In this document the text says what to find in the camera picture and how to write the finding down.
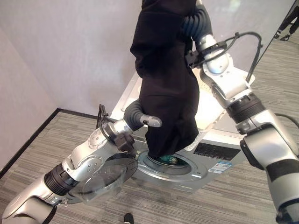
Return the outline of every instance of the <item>black garment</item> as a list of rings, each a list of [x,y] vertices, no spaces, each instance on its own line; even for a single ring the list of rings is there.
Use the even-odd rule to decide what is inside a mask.
[[[192,49],[180,34],[184,17],[193,13],[196,0],[144,0],[131,52],[142,77],[140,102],[145,114],[162,120],[146,134],[149,156],[173,154],[191,144],[198,134],[194,116],[199,101],[196,77],[185,64]]]
[[[295,19],[296,21],[294,24],[290,27],[290,34],[295,33],[296,29],[299,26],[299,6],[296,6],[294,10],[291,12],[291,14],[283,21],[283,23],[280,25],[279,30],[284,30],[287,28],[287,26]]]

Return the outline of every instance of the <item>silver robot arm segment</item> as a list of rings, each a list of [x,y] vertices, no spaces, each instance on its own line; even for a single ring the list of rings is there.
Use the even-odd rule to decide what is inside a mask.
[[[104,165],[114,154],[134,153],[130,136],[137,126],[161,126],[159,118],[142,113],[139,101],[135,101],[125,111],[124,119],[105,121],[100,124],[87,141],[77,146],[62,163],[50,172],[43,174],[16,196],[6,207],[3,224],[28,223],[47,224],[60,203],[80,202],[69,195],[69,191],[81,181],[86,180]]]
[[[250,164],[267,173],[278,212],[276,221],[280,224],[299,222],[299,150],[296,142],[275,114],[253,93],[234,67],[232,57],[228,53],[221,54],[224,51],[219,47],[221,42],[217,43],[211,34],[200,39],[190,36],[197,51],[190,52],[186,61],[192,68],[201,68],[200,78],[210,86],[214,97],[236,122],[237,130],[246,134],[240,146]]]

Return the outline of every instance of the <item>label sticker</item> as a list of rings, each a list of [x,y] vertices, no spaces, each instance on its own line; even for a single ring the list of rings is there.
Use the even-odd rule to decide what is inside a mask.
[[[218,162],[216,163],[215,166],[213,166],[212,168],[210,168],[208,171],[211,173],[217,173],[217,174],[221,174],[223,173],[225,170],[227,170],[228,168],[230,168],[233,164],[230,162]]]

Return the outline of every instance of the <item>transparent door cover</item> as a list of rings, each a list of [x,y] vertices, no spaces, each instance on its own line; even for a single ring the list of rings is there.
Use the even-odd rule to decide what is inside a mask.
[[[76,203],[97,205],[118,194],[136,169],[137,161],[132,156],[116,154],[98,172],[74,187],[69,195],[79,199]]]

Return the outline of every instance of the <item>person's foot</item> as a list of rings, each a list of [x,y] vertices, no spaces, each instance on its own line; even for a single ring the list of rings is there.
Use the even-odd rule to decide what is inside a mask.
[[[133,215],[131,213],[127,213],[123,219],[123,222],[126,224],[134,224]]]
[[[281,32],[277,31],[276,34],[274,35],[274,38],[275,39],[279,38],[280,34],[281,34]]]
[[[288,41],[290,39],[290,34],[285,35],[284,37],[280,38],[281,41]]]

